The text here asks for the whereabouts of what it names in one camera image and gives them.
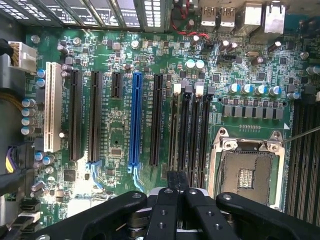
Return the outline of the black RAM slot white latch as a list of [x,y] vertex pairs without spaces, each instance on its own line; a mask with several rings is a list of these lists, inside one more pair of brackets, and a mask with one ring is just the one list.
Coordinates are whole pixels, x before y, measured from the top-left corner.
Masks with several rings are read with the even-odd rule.
[[171,120],[170,120],[170,138],[169,138],[169,155],[168,170],[176,171],[178,169],[178,133],[179,133],[179,106],[182,87],[180,83],[173,84],[171,99]]
[[196,84],[195,92],[192,99],[192,118],[191,118],[191,132],[189,143],[189,162],[188,162],[188,184],[190,187],[195,186],[194,171],[196,169],[197,145],[198,145],[198,128],[200,103],[204,95],[204,86]]

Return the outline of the long black expansion slot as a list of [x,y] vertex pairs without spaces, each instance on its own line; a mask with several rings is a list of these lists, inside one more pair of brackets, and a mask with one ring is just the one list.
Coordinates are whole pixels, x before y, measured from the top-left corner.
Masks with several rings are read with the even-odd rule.
[[163,83],[164,75],[162,73],[155,74],[153,78],[153,100],[149,156],[150,166],[157,166],[159,164],[164,87]]
[[88,126],[88,161],[100,160],[101,121],[102,121],[102,73],[92,71],[90,79],[90,109]]
[[70,72],[68,124],[69,160],[75,162],[81,158],[82,144],[82,73],[79,70]]

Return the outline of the blue expansion slot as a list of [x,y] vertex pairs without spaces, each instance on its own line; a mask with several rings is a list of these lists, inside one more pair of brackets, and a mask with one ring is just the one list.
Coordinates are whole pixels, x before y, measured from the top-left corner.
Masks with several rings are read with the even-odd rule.
[[141,117],[142,117],[143,75],[135,72],[132,78],[130,138],[128,172],[133,174],[140,163]]

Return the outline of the short black expansion slot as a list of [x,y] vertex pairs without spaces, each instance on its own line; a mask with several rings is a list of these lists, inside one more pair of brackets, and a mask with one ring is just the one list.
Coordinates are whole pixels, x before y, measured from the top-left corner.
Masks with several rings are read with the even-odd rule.
[[123,76],[120,72],[114,71],[111,76],[111,97],[121,99],[123,96]]

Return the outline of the white PCI expansion slot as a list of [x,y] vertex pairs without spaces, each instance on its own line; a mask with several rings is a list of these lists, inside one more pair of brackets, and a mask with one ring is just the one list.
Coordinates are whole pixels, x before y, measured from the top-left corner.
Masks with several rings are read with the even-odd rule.
[[43,150],[54,153],[61,149],[63,78],[61,65],[57,62],[47,61],[45,71]]

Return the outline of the metal CPU socket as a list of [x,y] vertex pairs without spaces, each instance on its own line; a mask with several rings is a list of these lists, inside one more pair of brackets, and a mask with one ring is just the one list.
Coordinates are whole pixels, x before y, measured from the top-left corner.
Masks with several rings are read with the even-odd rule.
[[279,130],[263,139],[232,136],[221,127],[211,145],[209,196],[230,192],[282,211],[286,155],[282,141]]

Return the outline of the green motherboard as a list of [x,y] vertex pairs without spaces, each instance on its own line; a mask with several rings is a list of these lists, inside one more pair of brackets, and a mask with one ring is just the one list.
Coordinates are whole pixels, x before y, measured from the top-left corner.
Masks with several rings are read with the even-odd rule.
[[[203,97],[210,87],[204,187],[207,190],[212,142],[220,128],[234,137],[268,139],[278,130],[292,137],[294,102],[306,86],[316,89],[320,103],[320,35],[292,32],[267,42],[221,33],[145,33],[33,28],[26,35],[36,49],[36,75],[26,78],[23,127],[35,152],[35,191],[41,202],[40,223],[53,225],[128,191],[150,195],[167,184],[174,84],[181,84],[178,125],[180,140],[182,95],[192,86],[187,152],[183,171],[188,179],[192,102],[196,84],[204,86],[199,106],[194,188],[198,187]],[[44,151],[46,62],[60,64],[62,110],[60,150]],[[69,160],[69,98],[72,70],[82,73],[81,158]],[[88,161],[91,72],[102,73],[100,160]],[[123,79],[122,98],[111,97],[112,73]],[[128,172],[133,74],[143,77],[139,165]],[[163,74],[163,100],[158,165],[151,166],[150,145],[154,75]]]

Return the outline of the thin metal locking lever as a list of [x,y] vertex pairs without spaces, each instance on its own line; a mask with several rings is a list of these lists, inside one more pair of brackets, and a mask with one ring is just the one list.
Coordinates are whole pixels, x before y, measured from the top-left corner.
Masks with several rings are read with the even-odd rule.
[[320,131],[320,126],[317,126],[317,127],[315,127],[315,128],[312,128],[312,129],[310,129],[310,130],[307,130],[306,132],[300,133],[300,134],[295,135],[295,136],[293,136],[293,137],[290,137],[290,138],[288,138],[288,139],[284,139],[284,140],[281,142],[281,144],[284,145],[284,144],[286,144],[286,143],[288,143],[288,142],[291,142],[291,141],[294,141],[294,140],[296,140],[296,139],[302,138],[302,137],[304,137],[304,136],[306,136],[306,135],[312,134],[312,133],[317,132],[317,131]]

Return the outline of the black SATA port block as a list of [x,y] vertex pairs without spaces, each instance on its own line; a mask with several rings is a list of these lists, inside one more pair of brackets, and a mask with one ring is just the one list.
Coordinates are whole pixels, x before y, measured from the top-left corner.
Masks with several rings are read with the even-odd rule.
[[23,200],[20,204],[21,213],[15,221],[15,226],[20,231],[24,231],[31,224],[38,222],[41,217],[40,208],[39,200]]

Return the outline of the silver rear port block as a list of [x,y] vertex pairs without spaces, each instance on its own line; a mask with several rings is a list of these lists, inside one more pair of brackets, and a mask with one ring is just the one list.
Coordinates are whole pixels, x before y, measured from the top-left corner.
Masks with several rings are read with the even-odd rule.
[[235,15],[233,34],[236,37],[248,37],[261,26],[262,3],[245,2]]

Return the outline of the silver USB port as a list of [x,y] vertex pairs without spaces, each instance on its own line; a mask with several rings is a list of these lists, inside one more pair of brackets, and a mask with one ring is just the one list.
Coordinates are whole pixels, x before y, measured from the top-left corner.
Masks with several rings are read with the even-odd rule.
[[201,9],[201,26],[215,27],[217,19],[217,9],[211,6],[204,6]]
[[220,26],[233,28],[235,26],[235,8],[222,7],[220,12]]

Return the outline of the silver ethernet port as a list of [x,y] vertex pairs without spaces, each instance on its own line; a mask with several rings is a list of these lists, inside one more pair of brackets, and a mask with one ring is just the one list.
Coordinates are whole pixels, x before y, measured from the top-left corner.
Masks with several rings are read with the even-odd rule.
[[262,17],[263,32],[266,34],[283,34],[285,15],[286,7],[282,3],[267,3]]

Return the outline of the white power connector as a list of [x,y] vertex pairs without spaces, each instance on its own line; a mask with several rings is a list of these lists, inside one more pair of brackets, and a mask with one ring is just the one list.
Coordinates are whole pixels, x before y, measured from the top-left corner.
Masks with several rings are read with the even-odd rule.
[[20,41],[9,41],[8,44],[13,48],[13,57],[8,57],[7,60],[8,67],[35,75],[37,71],[37,50]]

